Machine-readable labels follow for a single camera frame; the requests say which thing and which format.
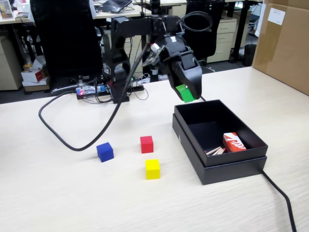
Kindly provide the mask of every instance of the red cube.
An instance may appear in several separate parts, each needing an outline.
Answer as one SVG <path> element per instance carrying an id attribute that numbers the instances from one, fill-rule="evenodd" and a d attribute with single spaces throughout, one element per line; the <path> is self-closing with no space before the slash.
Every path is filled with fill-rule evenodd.
<path id="1" fill-rule="evenodd" d="M 141 153 L 151 153 L 154 151 L 154 142 L 151 136 L 145 136 L 140 138 Z"/>

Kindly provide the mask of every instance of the blue cube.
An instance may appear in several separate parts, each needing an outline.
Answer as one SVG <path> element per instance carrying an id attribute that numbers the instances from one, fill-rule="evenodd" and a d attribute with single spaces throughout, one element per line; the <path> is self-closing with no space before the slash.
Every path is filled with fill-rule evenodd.
<path id="1" fill-rule="evenodd" d="M 109 143 L 97 146 L 97 151 L 98 151 L 98 157 L 100 158 L 101 162 L 114 159 L 114 152 Z"/>

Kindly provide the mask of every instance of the paper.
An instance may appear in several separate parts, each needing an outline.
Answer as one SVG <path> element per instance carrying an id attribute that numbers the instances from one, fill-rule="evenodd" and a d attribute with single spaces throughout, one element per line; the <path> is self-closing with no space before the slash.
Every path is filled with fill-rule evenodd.
<path id="1" fill-rule="evenodd" d="M 278 25 L 282 25 L 284 20 L 285 12 L 281 10 L 277 10 L 275 8 L 271 8 L 268 16 L 268 20 Z"/>

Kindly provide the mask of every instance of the black box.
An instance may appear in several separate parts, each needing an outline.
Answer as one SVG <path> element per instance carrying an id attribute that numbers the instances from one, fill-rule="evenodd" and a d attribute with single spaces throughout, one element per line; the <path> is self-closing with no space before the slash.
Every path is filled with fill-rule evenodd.
<path id="1" fill-rule="evenodd" d="M 260 174 L 268 146 L 220 100 L 175 106 L 173 129 L 202 184 Z M 207 156 L 223 145 L 223 134 L 235 132 L 247 150 Z"/>

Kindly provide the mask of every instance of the chair backrest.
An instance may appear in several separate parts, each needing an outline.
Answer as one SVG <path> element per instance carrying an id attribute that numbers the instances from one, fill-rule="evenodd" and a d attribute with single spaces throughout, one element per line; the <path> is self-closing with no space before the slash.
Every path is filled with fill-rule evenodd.
<path id="1" fill-rule="evenodd" d="M 225 0 L 187 0 L 186 14 L 193 11 L 203 11 L 212 17 L 211 32 L 192 32 L 185 30 L 185 40 L 194 52 L 197 59 L 214 55 L 217 46 L 217 29 L 224 9 Z M 187 26 L 193 29 L 203 29 L 208 25 L 206 19 L 200 16 L 188 17 Z"/>
<path id="2" fill-rule="evenodd" d="M 30 0 L 30 5 L 51 77 L 102 72 L 89 0 Z"/>

